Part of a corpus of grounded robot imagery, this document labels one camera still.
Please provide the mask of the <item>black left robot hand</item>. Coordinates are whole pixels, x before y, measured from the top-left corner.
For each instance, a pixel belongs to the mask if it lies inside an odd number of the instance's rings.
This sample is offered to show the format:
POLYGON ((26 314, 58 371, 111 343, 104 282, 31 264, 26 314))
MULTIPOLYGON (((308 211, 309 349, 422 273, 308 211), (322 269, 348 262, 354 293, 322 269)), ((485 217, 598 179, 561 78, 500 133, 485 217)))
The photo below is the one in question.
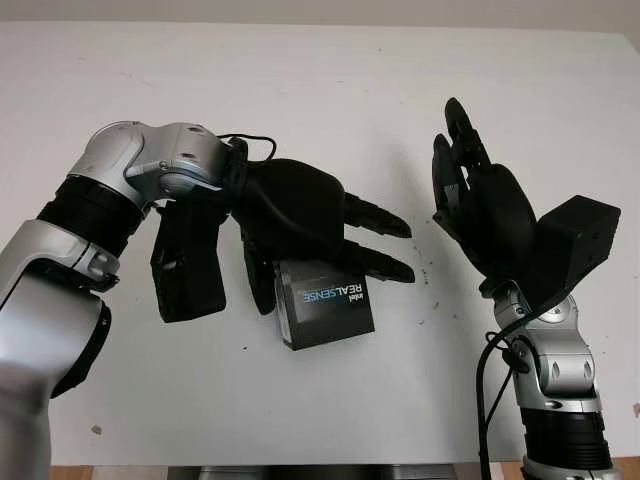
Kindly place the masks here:
POLYGON ((346 225, 409 239, 410 226, 393 213, 344 190, 334 176, 292 159, 250 162, 231 209, 243 241, 248 280, 258 311, 276 306, 275 268, 281 260, 320 261, 349 274, 413 283, 405 263, 347 240, 346 225))

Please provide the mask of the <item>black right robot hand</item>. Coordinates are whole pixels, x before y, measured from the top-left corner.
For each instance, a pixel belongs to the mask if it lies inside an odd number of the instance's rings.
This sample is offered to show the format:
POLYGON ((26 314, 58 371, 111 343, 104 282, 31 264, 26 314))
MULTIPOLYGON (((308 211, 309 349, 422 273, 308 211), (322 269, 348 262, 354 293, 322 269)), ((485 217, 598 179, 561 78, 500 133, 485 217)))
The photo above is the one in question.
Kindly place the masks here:
POLYGON ((444 115, 448 134, 433 142, 434 220, 485 277, 483 294, 511 284, 528 296, 537 224, 531 204, 513 173, 490 160, 458 99, 447 100, 444 115))

